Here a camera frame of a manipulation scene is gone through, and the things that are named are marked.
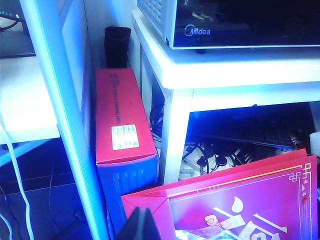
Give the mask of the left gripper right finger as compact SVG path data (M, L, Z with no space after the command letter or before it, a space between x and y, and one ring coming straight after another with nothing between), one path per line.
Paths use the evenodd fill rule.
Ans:
M161 240L161 236L149 208L145 210L144 214L144 239Z

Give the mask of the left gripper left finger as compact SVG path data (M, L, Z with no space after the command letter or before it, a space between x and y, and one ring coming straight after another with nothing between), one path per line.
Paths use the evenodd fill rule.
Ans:
M136 240L139 233L139 227L142 220L142 210L136 207L127 219L126 223L117 234L118 240Z

